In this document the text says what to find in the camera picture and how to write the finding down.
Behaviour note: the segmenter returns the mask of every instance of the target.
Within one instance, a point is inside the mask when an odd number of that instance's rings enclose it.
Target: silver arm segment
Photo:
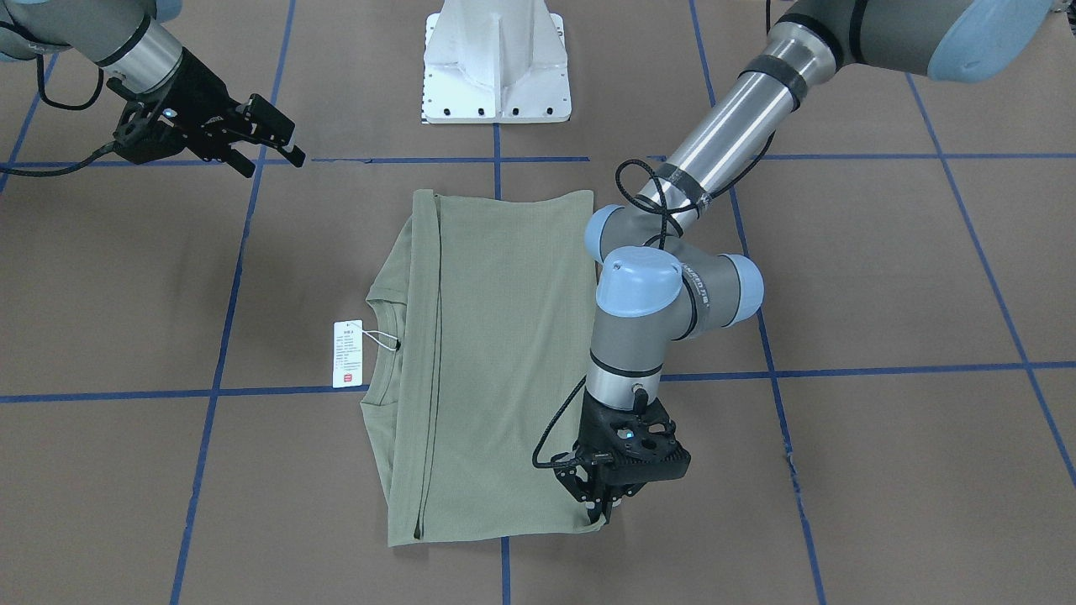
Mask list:
[[[974,82],[1001,71],[1031,40],[1050,0],[801,0],[770,30],[768,44],[728,94],[656,170],[635,206],[595,213],[586,245],[601,263],[615,251],[653,245],[661,230],[659,195],[672,228],[665,251],[682,266],[680,295],[653,316],[610,319],[599,285],[587,392],[603,405],[631,407],[638,385],[657,396],[668,339],[691,338],[754,313],[763,287],[741,256],[710,256],[678,236],[747,166],[766,138],[813,86],[844,66],[867,62],[936,80]],[[639,289],[650,287],[639,283]],[[652,324],[660,322],[662,327]],[[655,342],[656,335],[665,340]],[[631,354],[625,351],[636,351]]]
[[[119,79],[131,93],[147,93],[175,70],[183,44],[156,19],[155,0],[2,0],[6,19],[22,25],[48,46],[68,45]],[[32,59],[52,52],[2,32],[0,52],[15,59]]]
[[[572,452],[548,463],[537,462],[536,450],[535,466],[553,468],[591,520],[606,522],[614,506],[647,482],[682,477],[691,454],[657,398],[668,342],[747,319],[763,296],[762,276],[749,259],[711,256],[680,239],[712,203],[717,194],[710,192],[730,186],[808,90],[841,67],[860,62],[934,80],[983,80],[1028,44],[1050,4],[799,0],[791,6],[762,55],[633,206],[609,206],[591,219],[586,250],[604,268],[579,436]]]

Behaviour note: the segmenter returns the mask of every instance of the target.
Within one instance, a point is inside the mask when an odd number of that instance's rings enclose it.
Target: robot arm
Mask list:
[[[127,104],[113,133],[114,151],[133,164],[189,149],[243,175],[254,164],[231,144],[275,149],[294,166],[295,124],[258,95],[239,103],[220,78],[168,32],[181,0],[0,0],[0,61],[73,47],[110,74],[108,86]],[[162,122],[167,119],[170,124]]]
[[[711,256],[679,237],[720,195],[710,192],[734,182],[808,90],[840,68],[854,62],[934,80],[986,80],[1027,46],[1050,5],[799,0],[633,206],[594,214],[585,244],[604,268],[579,438],[570,454],[544,465],[587,507],[592,522],[603,515],[608,522],[623,497],[646,482],[682,477],[691,462],[657,398],[668,342],[732,325],[762,305],[762,277],[751,261]]]

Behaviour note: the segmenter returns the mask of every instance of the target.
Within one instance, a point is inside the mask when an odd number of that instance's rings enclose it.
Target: grid lines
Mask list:
[[[702,64],[702,70],[704,74],[704,81],[706,90],[710,100],[710,105],[713,107],[717,103],[717,98],[714,95],[713,86],[710,81],[709,66],[707,64],[706,51],[704,47],[702,29],[698,22],[696,5],[694,0],[689,0],[689,8],[691,13],[692,23],[694,26],[694,33],[696,37],[696,44],[698,47],[699,60]],[[283,71],[286,65],[287,50],[289,44],[289,38],[292,32],[292,24],[295,16],[296,0],[289,0],[286,23],[284,27],[283,40],[280,48],[278,67],[275,72],[275,78],[272,86],[271,102],[277,101],[278,94],[280,92],[281,82],[283,79]],[[54,56],[48,62],[45,71],[45,80],[47,82],[49,75],[52,74],[53,68],[56,65],[58,55]],[[699,374],[681,374],[681,375],[667,375],[662,378],[665,382],[676,382],[676,381],[723,381],[723,380],[768,380],[771,385],[774,403],[776,412],[779,420],[779,426],[781,435],[783,438],[785,460],[790,469],[790,478],[793,487],[793,492],[796,500],[796,505],[801,518],[801,523],[803,526],[804,538],[807,545],[807,551],[809,557],[809,563],[812,571],[812,576],[815,580],[817,596],[819,605],[825,605],[826,597],[825,591],[822,582],[822,575],[820,571],[820,564],[817,558],[813,538],[811,535],[810,523],[806,513],[806,509],[803,503],[801,484],[798,481],[798,473],[796,470],[795,464],[793,462],[793,447],[791,431],[788,426],[788,421],[784,416],[783,402],[781,398],[779,380],[784,379],[803,379],[803,378],[818,378],[818,377],[848,377],[848,376],[890,376],[890,375],[925,375],[925,374],[946,374],[946,372],[994,372],[994,371],[1024,371],[1028,376],[1029,382],[1032,386],[1033,392],[1037,398],[1040,406],[1044,418],[1047,425],[1051,432],[1053,440],[1057,445],[1058,451],[1062,458],[1062,461],[1066,467],[1070,478],[1073,484],[1076,486],[1076,468],[1074,468],[1072,459],[1065,447],[1065,444],[1058,431],[1057,424],[1052,418],[1049,406],[1046,398],[1042,392],[1036,377],[1036,370],[1040,369],[1076,369],[1076,361],[1031,361],[1027,352],[1023,349],[1022,342],[1020,340],[1019,334],[1017,332],[1015,322],[1013,321],[1008,308],[1005,305],[1004,297],[1002,295],[1001,289],[994,278],[993,271],[990,268],[990,264],[987,254],[978,239],[975,231],[975,227],[972,217],[964,205],[964,200],[961,196],[957,181],[949,168],[949,159],[1076,159],[1076,153],[945,153],[938,141],[938,138],[934,131],[933,124],[930,119],[928,110],[916,88],[915,81],[910,75],[907,75],[907,82],[915,96],[916,102],[922,113],[924,125],[934,142],[936,147],[936,153],[934,154],[773,154],[767,155],[763,158],[765,161],[794,161],[794,160],[939,160],[945,169],[948,182],[952,189],[955,201],[960,208],[961,214],[963,216],[964,223],[968,229],[968,234],[973,240],[978,257],[982,264],[982,268],[990,281],[990,285],[994,293],[995,299],[1005,319],[1006,325],[1008,327],[1009,334],[1013,338],[1014,344],[1016,346],[1021,363],[1014,364],[966,364],[966,365],[943,365],[943,366],[907,366],[907,367],[863,367],[863,368],[820,368],[820,369],[808,369],[808,370],[780,370],[775,367],[773,353],[769,346],[769,340],[766,333],[765,320],[762,311],[758,313],[759,321],[759,332],[760,339],[762,340],[763,351],[766,358],[766,371],[746,371],[746,372],[699,372]],[[5,167],[11,168],[59,168],[66,167],[71,163],[55,163],[55,161],[18,161],[18,154],[22,145],[25,141],[29,127],[36,115],[37,108],[39,105],[40,97],[34,94],[30,107],[27,111],[26,117],[23,122],[18,138],[8,157]],[[494,197],[501,197],[501,167],[504,164],[538,164],[538,163],[584,163],[590,161],[587,156],[501,156],[501,129],[500,125],[494,124],[492,126],[493,131],[493,155],[489,157],[367,157],[367,158],[350,158],[350,157],[312,157],[311,163],[317,164],[411,164],[411,165],[427,165],[427,164],[491,164],[493,166],[493,181],[494,181]],[[222,329],[221,336],[221,347],[218,352],[218,360],[216,364],[216,369],[214,372],[213,384],[210,389],[204,390],[172,390],[172,391],[130,391],[130,392],[102,392],[102,393],[55,393],[55,394],[0,394],[0,405],[2,404],[33,404],[33,403],[58,403],[58,402],[98,402],[98,400],[139,400],[139,399],[153,399],[153,398],[202,398],[208,397],[209,404],[207,406],[206,421],[203,424],[203,432],[201,438],[201,445],[199,448],[198,461],[196,464],[195,479],[192,486],[192,497],[188,505],[187,516],[185,520],[185,526],[183,532],[182,545],[180,548],[180,553],[176,561],[175,576],[172,586],[172,592],[170,597],[171,605],[179,605],[180,596],[182,591],[182,583],[184,572],[186,568],[186,560],[189,553],[189,546],[193,536],[194,523],[197,516],[197,505],[198,496],[201,488],[201,480],[204,474],[204,468],[208,462],[208,449],[212,436],[213,420],[215,417],[216,404],[221,397],[246,397],[246,396],[268,396],[268,395],[289,395],[289,394],[301,394],[301,393],[346,393],[346,392],[365,392],[367,385],[345,388],[345,389],[332,389],[328,385],[307,385],[307,386],[273,386],[273,388],[238,388],[238,389],[224,389],[222,388],[222,378],[224,372],[224,367],[227,358],[228,343],[231,335],[232,321],[236,313],[236,307],[238,301],[238,295],[241,286],[242,271],[243,271],[243,256],[245,252],[245,247],[247,239],[251,234],[251,223],[256,210],[257,198],[261,183],[261,177],[264,168],[266,166],[278,166],[286,165],[287,161],[282,158],[267,158],[266,147],[261,147],[257,161],[256,161],[256,173],[254,181],[252,183],[252,191],[250,195],[247,211],[245,215],[245,222],[243,227],[243,233],[241,240],[239,242],[238,257],[236,262],[236,268],[233,273],[233,280],[231,284],[231,293],[229,296],[229,304],[225,315],[225,322]],[[651,159],[657,161],[664,161],[666,156],[648,156]],[[169,166],[206,166],[213,167],[220,166],[218,164],[207,164],[198,159],[166,159],[150,163],[145,166],[152,167],[169,167]],[[90,166],[93,169],[110,169],[110,168],[138,168],[129,165],[122,160],[102,160]],[[8,174],[0,174],[0,194],[3,193],[8,180]],[[742,245],[744,254],[750,256],[747,236],[745,234],[742,219],[739,212],[738,198],[735,188],[731,192],[731,203],[736,219],[737,233],[740,238],[740,243]],[[500,541],[501,547],[501,597],[504,605],[510,605],[511,603],[511,562],[510,562],[510,539],[508,537],[502,537]]]

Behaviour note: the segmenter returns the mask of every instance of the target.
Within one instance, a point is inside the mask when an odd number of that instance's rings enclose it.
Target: black cable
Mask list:
[[[108,143],[98,147],[97,151],[89,154],[89,157],[80,161],[79,164],[73,164],[67,168],[60,168],[58,170],[16,170],[14,168],[4,168],[0,166],[0,172],[4,174],[11,174],[13,177],[33,177],[38,179],[43,179],[45,177],[62,177],[63,174],[70,174],[75,170],[82,170],[83,168],[94,164],[101,156],[108,155],[115,151],[116,142],[109,141]]]
[[[766,155],[766,152],[769,151],[769,145],[774,142],[774,136],[775,135],[777,135],[776,130],[769,133],[769,138],[766,139],[766,144],[762,145],[762,150],[759,151],[759,155],[754,156],[754,159],[751,160],[751,164],[747,165],[747,168],[745,168],[744,170],[740,170],[740,173],[737,174],[735,179],[733,179],[732,181],[728,181],[727,185],[725,185],[725,186],[721,187],[720,189],[713,192],[712,194],[710,194],[710,196],[711,197],[720,197],[720,196],[724,195],[725,193],[728,192],[728,189],[735,187],[736,183],[739,183],[740,180],[744,179],[744,177],[747,177],[747,173],[750,172],[751,170],[753,170],[754,167],[758,166],[760,161],[762,161],[762,158]]]
[[[0,29],[6,29],[28,43],[40,42],[28,29],[15,23],[0,22]]]
[[[571,390],[571,394],[568,395],[568,398],[561,405],[561,409],[556,410],[556,413],[553,414],[553,420],[549,421],[549,424],[546,425],[546,432],[541,434],[541,439],[538,439],[538,447],[536,447],[534,453],[530,454],[530,464],[533,464],[535,468],[566,468],[568,466],[576,466],[579,464],[579,459],[576,458],[538,462],[538,454],[541,453],[542,447],[546,446],[546,439],[549,437],[550,432],[552,432],[553,427],[556,426],[556,421],[561,420],[561,414],[564,413],[564,410],[568,409],[571,400],[576,398],[576,395],[579,394],[579,390],[583,388],[584,382],[586,382],[585,376],[579,379],[579,384],[576,384],[576,388]]]
[[[44,44],[44,42],[41,42],[40,40],[34,38],[34,36],[30,33],[29,30],[27,30],[25,27],[20,25],[0,22],[0,29],[6,29],[8,31],[11,31],[15,36],[18,36],[19,38],[25,40],[27,44],[33,44],[33,43]],[[49,99],[48,95],[45,94],[45,58],[40,54],[34,54],[34,59],[37,60],[38,64],[38,95],[41,97],[41,100],[46,105],[67,111],[83,111],[93,107],[94,103],[97,102],[97,99],[101,96],[101,90],[104,88],[104,70],[98,68],[97,87],[94,89],[94,94],[93,96],[89,97],[88,101],[77,105],[69,105]]]
[[[627,189],[624,188],[624,184],[621,182],[620,175],[622,172],[624,172],[624,169],[627,168],[628,166],[638,166],[639,168],[642,168],[643,170],[647,171],[647,177],[650,179],[650,182],[652,182],[654,184],[654,187],[657,188],[657,199],[661,202],[661,206],[659,207],[660,209],[654,209],[651,206],[652,202],[650,202],[650,200],[646,200],[645,198],[640,199],[636,196],[633,196],[632,194],[627,193]],[[626,199],[628,203],[649,214],[661,215],[662,230],[659,235],[660,240],[657,243],[657,249],[665,250],[665,238],[668,236],[669,219],[671,217],[672,214],[684,212],[686,210],[694,210],[695,205],[692,203],[691,207],[678,208],[676,210],[670,211],[668,207],[668,201],[665,199],[665,189],[662,187],[661,179],[657,177],[657,174],[654,173],[654,170],[650,168],[650,165],[647,164],[646,161],[642,161],[641,159],[624,160],[623,164],[617,167],[617,172],[613,174],[613,179],[617,181],[617,188],[620,189],[620,195],[624,196],[624,199]]]
[[[97,87],[94,88],[93,96],[89,100],[77,105],[69,105],[58,101],[54,101],[48,98],[45,94],[45,58],[41,55],[36,55],[36,60],[38,62],[38,96],[41,100],[51,108],[62,109],[67,111],[83,111],[89,109],[97,102],[97,99],[101,96],[101,89],[104,88],[104,70],[97,68]]]

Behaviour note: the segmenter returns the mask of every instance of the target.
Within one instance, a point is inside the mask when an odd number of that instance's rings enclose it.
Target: light blue joint cap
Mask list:
[[[683,287],[680,262],[664,250],[641,245],[618,248],[606,256],[595,298],[618,318],[641,318],[676,300]]]
[[[739,307],[736,308],[736,316],[728,322],[728,325],[722,326],[728,327],[750,318],[762,307],[762,298],[766,294],[766,287],[762,283],[762,272],[750,258],[739,254],[722,254],[722,256],[733,262],[733,267],[736,267],[736,275],[739,276],[740,280],[740,302]]]
[[[180,16],[183,0],[157,0],[157,23],[165,23]]]
[[[624,208],[623,206],[612,205],[603,208],[591,216],[589,223],[586,223],[586,231],[583,233],[583,245],[586,247],[586,253],[591,255],[598,263],[601,263],[601,231],[605,230],[606,221],[609,216]]]
[[[1053,0],[974,0],[949,28],[931,62],[931,80],[981,82],[1008,67],[1031,42]]]

